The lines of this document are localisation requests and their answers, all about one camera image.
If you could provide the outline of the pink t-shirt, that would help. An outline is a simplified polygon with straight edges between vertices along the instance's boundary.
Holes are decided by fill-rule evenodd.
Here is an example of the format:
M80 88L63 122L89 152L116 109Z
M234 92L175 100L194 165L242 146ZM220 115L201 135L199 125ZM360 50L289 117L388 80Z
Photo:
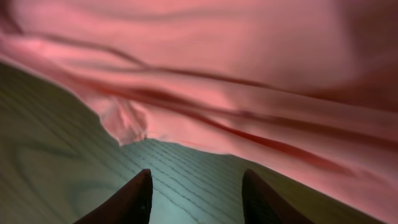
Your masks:
M122 145L231 154L397 222L396 1L2 1L1 60Z

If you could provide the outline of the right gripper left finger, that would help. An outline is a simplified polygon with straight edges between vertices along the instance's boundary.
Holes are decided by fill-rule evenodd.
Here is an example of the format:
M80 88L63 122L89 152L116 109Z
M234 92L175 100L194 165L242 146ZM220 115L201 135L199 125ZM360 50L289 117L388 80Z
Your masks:
M74 224L149 224L153 181L143 169L99 207Z

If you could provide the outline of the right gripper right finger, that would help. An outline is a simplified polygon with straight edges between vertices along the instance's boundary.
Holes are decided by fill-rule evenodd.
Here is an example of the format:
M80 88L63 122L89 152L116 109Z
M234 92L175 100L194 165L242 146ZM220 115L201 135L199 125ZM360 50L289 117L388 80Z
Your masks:
M313 224L251 169L244 172L241 193L245 224Z

